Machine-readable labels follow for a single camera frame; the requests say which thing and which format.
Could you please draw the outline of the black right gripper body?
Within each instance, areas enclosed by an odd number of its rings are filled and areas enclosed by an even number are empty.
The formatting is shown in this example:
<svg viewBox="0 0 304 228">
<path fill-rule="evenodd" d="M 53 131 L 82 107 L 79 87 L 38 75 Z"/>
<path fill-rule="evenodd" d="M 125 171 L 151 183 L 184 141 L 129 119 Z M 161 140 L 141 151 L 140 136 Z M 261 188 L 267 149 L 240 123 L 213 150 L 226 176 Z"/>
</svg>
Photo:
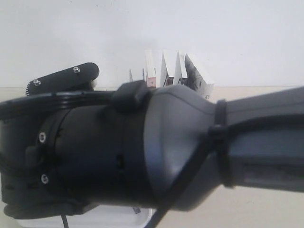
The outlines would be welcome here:
<svg viewBox="0 0 304 228">
<path fill-rule="evenodd" d="M 0 104 L 4 213 L 15 219 L 132 206 L 128 116 L 115 92 L 32 95 Z"/>
</svg>

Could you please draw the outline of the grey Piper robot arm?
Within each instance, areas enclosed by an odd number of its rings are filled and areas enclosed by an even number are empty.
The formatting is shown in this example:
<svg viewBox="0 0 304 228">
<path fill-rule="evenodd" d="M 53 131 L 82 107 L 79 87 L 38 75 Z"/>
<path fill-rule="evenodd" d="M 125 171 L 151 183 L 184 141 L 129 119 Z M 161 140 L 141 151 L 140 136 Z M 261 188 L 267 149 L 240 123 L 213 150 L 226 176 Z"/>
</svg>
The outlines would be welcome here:
<svg viewBox="0 0 304 228">
<path fill-rule="evenodd" d="M 212 103 L 176 85 L 32 95 L 0 104 L 4 213 L 98 205 L 197 207 L 219 185 L 304 190 L 304 90 Z"/>
</svg>

